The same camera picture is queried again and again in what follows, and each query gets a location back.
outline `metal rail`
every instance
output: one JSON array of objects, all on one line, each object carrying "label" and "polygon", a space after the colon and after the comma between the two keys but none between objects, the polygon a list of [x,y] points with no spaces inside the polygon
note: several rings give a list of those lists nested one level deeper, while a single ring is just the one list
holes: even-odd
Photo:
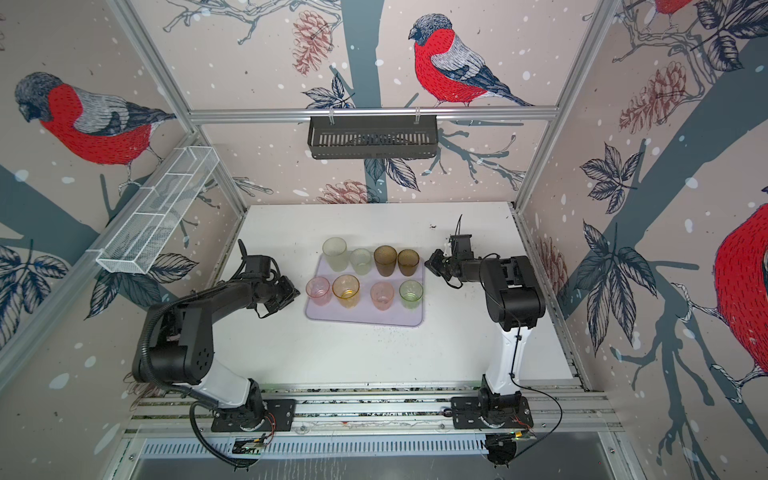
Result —
[{"label": "metal rail", "polygon": [[[189,118],[195,125],[205,124],[259,124],[296,123],[310,121],[311,117],[330,116],[330,109],[259,109],[259,110],[192,110]],[[436,108],[343,108],[333,110],[334,117],[362,117],[370,115],[437,115],[438,120],[474,121],[553,121],[559,109],[542,107],[436,107]]]}]

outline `bird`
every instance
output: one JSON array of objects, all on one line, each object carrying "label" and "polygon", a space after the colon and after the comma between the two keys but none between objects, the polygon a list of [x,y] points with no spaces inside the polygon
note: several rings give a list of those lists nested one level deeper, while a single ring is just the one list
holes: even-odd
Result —
[{"label": "bird", "polygon": [[714,262],[717,307],[706,308],[690,301],[685,286],[673,285],[683,290],[691,309],[708,313],[730,329],[733,336],[750,354],[755,364],[742,379],[734,379],[720,365],[711,369],[722,373],[733,384],[736,395],[733,403],[742,403],[741,389],[762,376],[768,376],[768,204],[764,204],[729,233],[717,249]]},{"label": "bird", "polygon": [[485,60],[453,31],[448,17],[439,13],[423,15],[416,20],[408,36],[415,41],[415,70],[419,83],[443,102],[461,102],[469,106],[476,98],[501,97],[530,107],[515,97],[485,65]]},{"label": "bird", "polygon": [[142,107],[116,95],[85,91],[41,71],[20,80],[15,98],[27,122],[38,119],[83,160],[125,165],[128,179],[118,186],[118,193],[129,184],[140,186],[131,179],[131,162],[145,150],[154,154],[150,137],[164,121],[176,118],[175,114]]}]

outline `amber cup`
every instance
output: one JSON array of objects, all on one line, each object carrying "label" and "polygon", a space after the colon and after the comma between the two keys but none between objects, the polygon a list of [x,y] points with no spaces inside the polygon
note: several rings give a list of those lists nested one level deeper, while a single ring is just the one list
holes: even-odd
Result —
[{"label": "amber cup", "polygon": [[400,273],[405,276],[411,276],[419,268],[419,254],[414,250],[403,250],[397,256],[397,264],[400,267]]},{"label": "amber cup", "polygon": [[395,271],[397,264],[397,250],[389,245],[382,245],[373,252],[373,260],[376,262],[379,275],[390,276]]}]

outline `black cable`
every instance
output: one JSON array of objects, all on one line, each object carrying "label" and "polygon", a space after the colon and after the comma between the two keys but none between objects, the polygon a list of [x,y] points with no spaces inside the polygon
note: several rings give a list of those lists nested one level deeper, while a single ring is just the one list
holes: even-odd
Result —
[{"label": "black cable", "polygon": [[558,405],[558,408],[560,409],[560,418],[558,419],[558,423],[554,426],[554,428],[552,430],[550,430],[549,432],[546,432],[540,439],[536,440],[536,443],[534,443],[533,445],[527,447],[522,452],[520,452],[517,455],[515,455],[515,458],[519,458],[520,455],[526,453],[528,450],[534,448],[536,445],[541,443],[544,439],[546,439],[549,435],[551,435],[555,430],[557,430],[558,427],[560,426],[560,422],[563,421],[563,407],[560,405],[560,402],[558,402],[558,400],[555,397],[551,396],[550,394],[548,394],[546,392],[542,392],[541,390],[532,389],[529,386],[522,386],[522,385],[520,385],[519,383],[517,383],[515,381],[515,358],[518,355],[518,344],[520,343],[520,338],[521,338],[520,337],[520,329],[521,328],[522,327],[520,325],[520,322],[518,321],[518,335],[516,337],[517,341],[515,342],[515,352],[512,354],[512,368],[509,371],[509,378],[512,380],[512,383],[514,383],[519,389],[531,390],[532,392],[541,393],[542,395],[546,395],[549,398],[551,398]]},{"label": "black cable", "polygon": [[225,454],[219,452],[214,448],[213,445],[208,443],[208,441],[203,437],[203,434],[200,432],[200,428],[197,426],[197,420],[194,416],[194,409],[198,405],[203,406],[200,402],[194,402],[192,405],[190,405],[190,424],[192,425],[192,431],[194,432],[194,436],[197,437],[197,441],[200,442],[200,444],[214,457],[218,458],[222,462],[226,462],[229,465],[232,465],[235,470],[238,468],[245,468],[246,470],[248,467],[253,465],[254,463],[258,462],[259,459],[253,459],[253,460],[246,460],[243,458],[230,458],[226,456]]}]

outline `vent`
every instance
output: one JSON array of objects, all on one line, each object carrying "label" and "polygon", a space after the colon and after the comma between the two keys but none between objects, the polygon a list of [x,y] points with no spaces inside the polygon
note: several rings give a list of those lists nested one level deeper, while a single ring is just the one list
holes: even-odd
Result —
[{"label": "vent", "polygon": [[[232,455],[235,439],[242,435],[219,438],[211,444],[235,458],[254,455]],[[485,435],[474,433],[442,435],[367,435],[367,436],[290,436],[276,437],[264,449],[261,458],[329,458],[416,455],[485,455]],[[197,439],[147,439],[141,458],[207,458]]]},{"label": "vent", "polygon": [[307,143],[316,159],[432,158],[437,155],[437,117],[312,117]]}]

